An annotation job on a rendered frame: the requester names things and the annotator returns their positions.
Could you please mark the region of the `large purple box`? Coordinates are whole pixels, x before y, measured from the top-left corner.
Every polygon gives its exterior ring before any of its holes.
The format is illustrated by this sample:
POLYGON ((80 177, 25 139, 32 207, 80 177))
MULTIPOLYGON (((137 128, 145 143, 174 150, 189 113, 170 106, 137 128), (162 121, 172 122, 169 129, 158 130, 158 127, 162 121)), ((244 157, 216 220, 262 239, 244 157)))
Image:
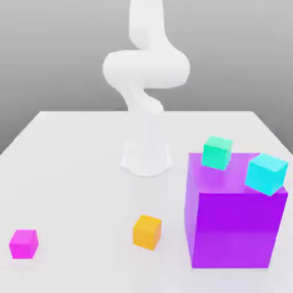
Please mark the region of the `large purple box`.
POLYGON ((256 153, 233 153, 224 171, 188 155, 184 223, 192 268, 267 268, 288 192, 272 196, 245 186, 256 153))

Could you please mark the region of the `small orange cube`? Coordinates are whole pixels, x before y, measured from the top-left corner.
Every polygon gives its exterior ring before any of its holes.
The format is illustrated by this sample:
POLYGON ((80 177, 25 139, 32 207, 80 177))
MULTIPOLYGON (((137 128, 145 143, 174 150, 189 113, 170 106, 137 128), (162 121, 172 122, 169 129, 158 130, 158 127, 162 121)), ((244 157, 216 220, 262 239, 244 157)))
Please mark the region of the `small orange cube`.
POLYGON ((160 219, 141 215, 133 227, 133 244, 154 250, 161 238, 161 228, 160 219))

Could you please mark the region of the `small green cube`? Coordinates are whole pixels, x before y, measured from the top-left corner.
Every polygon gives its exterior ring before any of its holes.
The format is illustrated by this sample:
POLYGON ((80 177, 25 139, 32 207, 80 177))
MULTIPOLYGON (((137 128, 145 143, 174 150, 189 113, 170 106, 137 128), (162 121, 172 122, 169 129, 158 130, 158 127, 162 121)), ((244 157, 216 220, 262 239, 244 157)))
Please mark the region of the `small green cube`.
POLYGON ((233 141, 210 136, 204 144, 202 165, 224 171, 231 161, 233 141))

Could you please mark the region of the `small cyan cube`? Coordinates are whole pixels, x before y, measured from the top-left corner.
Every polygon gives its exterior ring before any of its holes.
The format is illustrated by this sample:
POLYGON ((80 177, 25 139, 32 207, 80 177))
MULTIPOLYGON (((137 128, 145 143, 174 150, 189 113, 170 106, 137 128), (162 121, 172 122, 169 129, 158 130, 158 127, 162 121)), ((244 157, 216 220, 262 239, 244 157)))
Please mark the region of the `small cyan cube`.
POLYGON ((283 186, 287 168, 287 161, 260 153, 248 163, 245 185, 272 196, 283 186))

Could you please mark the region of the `small magenta cube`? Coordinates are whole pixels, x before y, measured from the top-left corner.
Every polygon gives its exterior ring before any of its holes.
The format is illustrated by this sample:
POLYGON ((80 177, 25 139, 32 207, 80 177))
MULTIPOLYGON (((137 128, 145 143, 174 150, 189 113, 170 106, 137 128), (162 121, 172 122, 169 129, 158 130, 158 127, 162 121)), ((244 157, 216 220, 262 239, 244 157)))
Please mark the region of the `small magenta cube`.
POLYGON ((9 242, 13 259, 32 259, 38 246, 35 229, 17 229, 9 242))

